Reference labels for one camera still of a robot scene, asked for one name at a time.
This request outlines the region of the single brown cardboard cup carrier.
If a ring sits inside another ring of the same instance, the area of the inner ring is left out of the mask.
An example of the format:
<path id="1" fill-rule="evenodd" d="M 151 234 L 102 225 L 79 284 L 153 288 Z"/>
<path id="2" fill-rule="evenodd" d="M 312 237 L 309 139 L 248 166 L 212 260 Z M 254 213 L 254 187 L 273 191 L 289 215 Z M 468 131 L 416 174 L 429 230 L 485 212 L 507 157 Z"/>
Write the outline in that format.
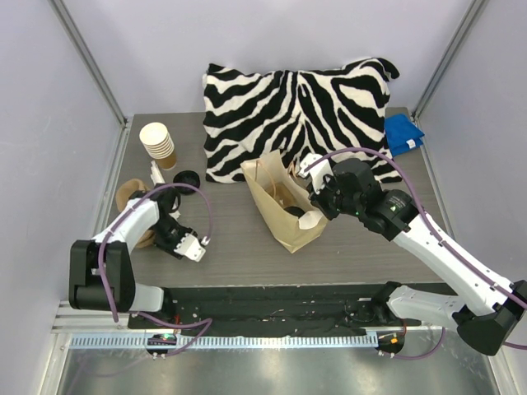
<path id="1" fill-rule="evenodd" d="M 273 184 L 268 189 L 268 194 L 273 200 L 283 209 L 296 207 L 301 209 L 301 205 L 290 191 L 290 189 L 283 183 Z"/>

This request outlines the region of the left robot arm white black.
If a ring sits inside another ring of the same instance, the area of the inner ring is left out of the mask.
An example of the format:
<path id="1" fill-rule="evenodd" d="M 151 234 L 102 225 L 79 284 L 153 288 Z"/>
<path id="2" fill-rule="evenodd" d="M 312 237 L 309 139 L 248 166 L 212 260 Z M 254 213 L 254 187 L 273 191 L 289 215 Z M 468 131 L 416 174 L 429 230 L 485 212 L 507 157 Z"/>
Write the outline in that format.
<path id="1" fill-rule="evenodd" d="M 180 203 L 176 188 L 158 184 L 150 192 L 136 191 L 120 215 L 101 233 L 77 240 L 70 249 L 69 303 L 74 309 L 127 313 L 146 310 L 157 328 L 167 328 L 175 307 L 164 301 L 158 287 L 140 286 L 134 278 L 130 254 L 143 234 L 154 233 L 154 245 L 181 259 L 183 242 L 197 233 L 172 216 Z"/>

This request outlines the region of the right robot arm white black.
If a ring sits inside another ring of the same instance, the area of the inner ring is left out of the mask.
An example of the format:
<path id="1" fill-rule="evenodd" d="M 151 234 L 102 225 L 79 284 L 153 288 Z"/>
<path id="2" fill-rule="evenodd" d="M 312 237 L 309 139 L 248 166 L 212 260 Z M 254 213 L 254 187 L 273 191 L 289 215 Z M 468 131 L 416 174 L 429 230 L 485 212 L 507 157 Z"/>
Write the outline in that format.
<path id="1" fill-rule="evenodd" d="M 357 218 L 372 233 L 425 263 L 454 291 L 441 295 L 387 282 L 371 299 L 376 322 L 414 319 L 455 331 L 474 350 L 494 356 L 526 311 L 525 281 L 511 282 L 488 269 L 421 213 L 402 190 L 384 190 L 368 164 L 356 158 L 336 165 L 309 154 L 301 164 L 311 203 L 330 220 Z"/>

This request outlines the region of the brown paper bag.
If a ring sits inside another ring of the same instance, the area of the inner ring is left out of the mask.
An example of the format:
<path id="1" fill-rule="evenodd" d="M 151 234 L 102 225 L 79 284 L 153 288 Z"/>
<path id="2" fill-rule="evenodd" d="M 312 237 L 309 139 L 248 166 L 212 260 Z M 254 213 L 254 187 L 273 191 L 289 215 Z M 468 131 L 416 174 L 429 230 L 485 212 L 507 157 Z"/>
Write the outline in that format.
<path id="1" fill-rule="evenodd" d="M 322 212 L 312 206 L 308 192 L 289 174 L 279 151 L 272 151 L 241 164 L 245 182 L 274 239 L 290 253 L 295 253 L 320 237 L 328 223 Z M 302 218 L 287 213 L 268 194 L 277 183 L 286 185 L 305 211 Z"/>

